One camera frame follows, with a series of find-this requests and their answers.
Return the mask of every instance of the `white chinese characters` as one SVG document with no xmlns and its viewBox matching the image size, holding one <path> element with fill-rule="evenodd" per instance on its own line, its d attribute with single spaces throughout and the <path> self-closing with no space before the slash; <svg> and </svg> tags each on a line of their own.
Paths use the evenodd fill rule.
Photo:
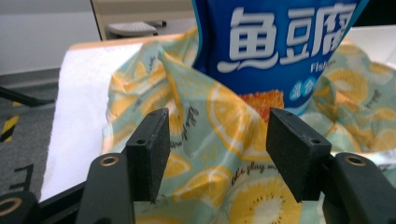
<svg viewBox="0 0 396 224">
<path fill-rule="evenodd" d="M 230 62 L 219 62 L 217 68 L 221 73 L 244 67 L 267 69 L 277 62 L 291 64 L 318 53 L 326 55 L 339 45 L 355 6 L 336 4 L 317 11 L 312 7 L 290 9 L 286 40 L 276 39 L 274 13 L 246 13 L 237 7 L 231 19 Z M 313 21 L 315 29 L 311 32 Z M 285 52 L 276 50 L 276 41 L 286 42 Z"/>
</svg>

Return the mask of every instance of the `lemon print fabric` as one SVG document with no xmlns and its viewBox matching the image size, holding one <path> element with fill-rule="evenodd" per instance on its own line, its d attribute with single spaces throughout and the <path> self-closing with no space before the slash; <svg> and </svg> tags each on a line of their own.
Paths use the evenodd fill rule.
<svg viewBox="0 0 396 224">
<path fill-rule="evenodd" d="M 197 44 L 196 30 L 147 43 L 109 83 L 102 153 L 121 152 L 148 113 L 169 109 L 171 153 L 159 196 L 134 204 L 137 223 L 319 223 L 320 205 L 295 202 L 265 150 L 266 109 L 263 119 L 193 70 Z M 304 114 L 333 150 L 395 148 L 395 73 L 369 62 L 359 48 L 337 51 Z"/>
<path fill-rule="evenodd" d="M 302 205 L 280 177 L 246 183 L 233 201 L 231 223 L 298 223 Z"/>
<path fill-rule="evenodd" d="M 169 155 L 168 163 L 166 164 L 165 172 L 163 178 L 170 178 L 177 175 L 184 174 L 191 170 L 191 164 L 178 156 L 174 152 Z"/>
<path fill-rule="evenodd" d="M 329 60 L 303 118 L 321 131 L 334 150 L 373 153 L 396 149 L 395 84 L 394 69 L 372 62 L 346 40 Z"/>
<path fill-rule="evenodd" d="M 219 83 L 211 87 L 206 104 L 211 128 L 228 150 L 243 160 L 270 160 L 267 124 L 253 108 Z"/>
<path fill-rule="evenodd" d="M 354 102 L 360 103 L 368 94 L 367 80 L 358 73 L 345 69 L 335 69 L 327 74 L 338 90 L 337 94 L 343 94 Z"/>
<path fill-rule="evenodd" d="M 230 186 L 231 172 L 223 167 L 207 168 L 194 175 L 173 193 L 174 201 L 199 200 L 219 207 L 227 188 Z"/>
</svg>

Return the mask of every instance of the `snack bag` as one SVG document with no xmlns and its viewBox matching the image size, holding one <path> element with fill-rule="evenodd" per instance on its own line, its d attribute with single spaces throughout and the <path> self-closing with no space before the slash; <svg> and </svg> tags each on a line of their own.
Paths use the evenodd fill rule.
<svg viewBox="0 0 396 224">
<path fill-rule="evenodd" d="M 304 112 L 320 74 L 367 0 L 193 0 L 200 46 L 193 67 L 254 104 L 272 91 Z"/>
</svg>

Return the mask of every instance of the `yellow black hazard tape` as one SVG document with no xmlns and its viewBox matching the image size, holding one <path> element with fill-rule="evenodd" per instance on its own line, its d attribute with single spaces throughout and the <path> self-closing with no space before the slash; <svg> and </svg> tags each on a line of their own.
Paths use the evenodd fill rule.
<svg viewBox="0 0 396 224">
<path fill-rule="evenodd" d="M 14 102 L 13 106 L 19 106 L 20 103 Z M 14 133 L 15 126 L 18 123 L 19 115 L 9 117 L 4 124 L 3 131 L 0 135 L 0 142 L 10 142 L 12 140 L 12 134 Z"/>
</svg>

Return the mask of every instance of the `white cloth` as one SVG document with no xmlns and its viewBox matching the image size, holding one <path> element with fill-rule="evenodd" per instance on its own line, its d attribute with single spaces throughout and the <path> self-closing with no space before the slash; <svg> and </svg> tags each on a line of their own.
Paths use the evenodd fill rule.
<svg viewBox="0 0 396 224">
<path fill-rule="evenodd" d="M 100 155 L 111 75 L 141 44 L 66 52 L 49 143 L 40 201 L 87 178 Z"/>
</svg>

